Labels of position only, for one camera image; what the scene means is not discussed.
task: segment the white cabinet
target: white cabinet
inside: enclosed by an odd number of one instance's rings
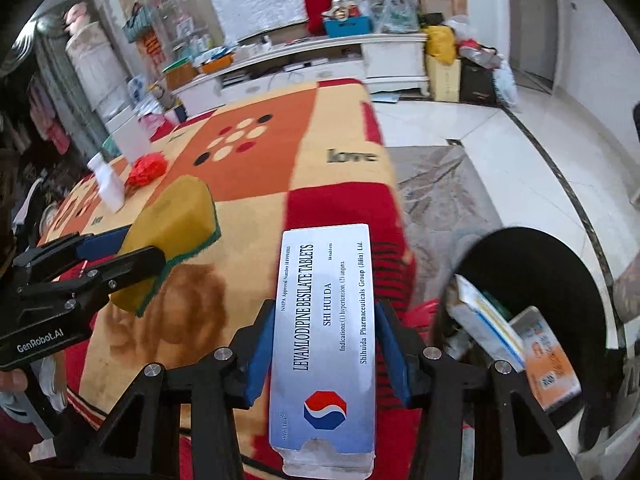
[[[353,78],[364,81],[367,78],[364,61],[361,59],[351,59],[346,61],[335,61],[323,65],[310,66],[296,72],[304,74],[304,81],[322,81],[324,79],[344,79]]]
[[[363,43],[367,78],[425,76],[424,42]]]
[[[248,99],[269,91],[269,82],[272,78],[269,76],[237,83],[222,89],[222,97],[225,103],[232,103],[241,99]]]
[[[362,81],[370,92],[418,88],[429,94],[429,79],[424,69],[424,34],[363,34],[343,38],[317,38],[301,43],[278,46],[267,53],[233,63],[213,74],[201,76],[178,88],[175,94],[182,99],[190,117],[221,105],[251,98],[269,90],[325,79],[353,78]],[[336,47],[359,44],[362,58],[343,57],[331,62],[306,66],[292,72],[280,71],[222,88],[222,78],[237,70],[250,69],[256,64],[281,59],[282,65],[291,56],[315,51],[322,57]]]
[[[184,104],[189,117],[195,117],[203,112],[225,104],[220,82],[215,77],[196,79],[174,92]]]

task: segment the red and blue logo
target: red and blue logo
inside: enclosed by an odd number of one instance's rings
[[[305,400],[305,418],[316,430],[335,430],[347,419],[347,403],[335,392],[316,392]]]

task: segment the blue basket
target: blue basket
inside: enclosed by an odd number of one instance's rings
[[[369,34],[371,30],[371,22],[369,21],[368,16],[348,18],[344,22],[339,22],[338,20],[324,20],[324,30],[326,30],[329,38]]]

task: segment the finger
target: finger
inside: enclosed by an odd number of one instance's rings
[[[2,392],[23,392],[28,385],[27,376],[22,370],[0,372],[0,391]]]

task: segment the sponge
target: sponge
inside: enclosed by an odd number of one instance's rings
[[[111,303],[141,317],[171,270],[220,238],[220,226],[209,188],[199,178],[183,175],[172,182],[131,225],[118,255],[147,246],[164,253],[166,265],[156,278],[111,295]]]

